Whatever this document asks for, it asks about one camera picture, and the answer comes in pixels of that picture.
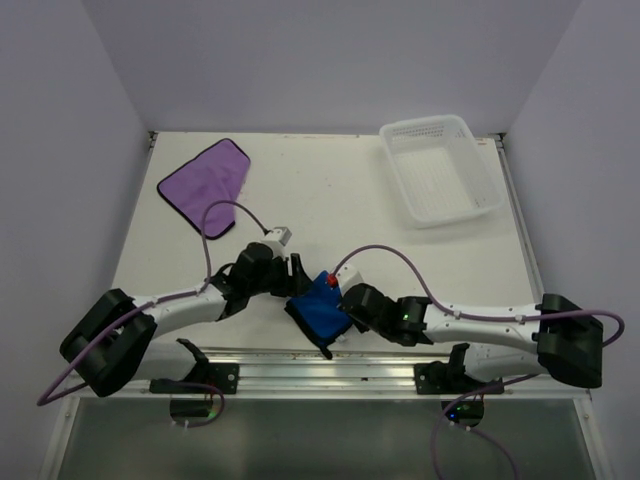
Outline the blue towel black trim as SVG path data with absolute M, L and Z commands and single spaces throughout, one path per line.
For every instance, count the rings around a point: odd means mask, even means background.
M 350 317 L 339 309 L 341 299 L 337 277 L 322 271 L 307 293 L 290 298 L 285 305 L 285 312 L 327 360 L 333 359 L 329 346 L 353 326 Z

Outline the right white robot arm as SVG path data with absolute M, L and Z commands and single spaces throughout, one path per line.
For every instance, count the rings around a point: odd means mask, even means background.
M 442 310 L 427 296 L 394 300 L 360 283 L 343 295 L 340 309 L 359 328 L 401 346 L 455 343 L 445 379 L 457 392 L 535 374 L 583 389 L 602 386 L 603 325 L 560 295 L 509 308 L 502 321 L 499 309 L 467 313 L 450 305 Z

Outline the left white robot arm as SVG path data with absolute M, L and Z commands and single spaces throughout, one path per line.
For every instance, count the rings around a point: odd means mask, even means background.
M 64 338 L 59 352 L 97 396 L 107 397 L 136 378 L 157 377 L 153 366 L 160 354 L 151 345 L 158 337 L 227 319 L 254 296 L 295 298 L 311 286 L 299 254 L 252 242 L 201 286 L 160 297 L 107 291 Z

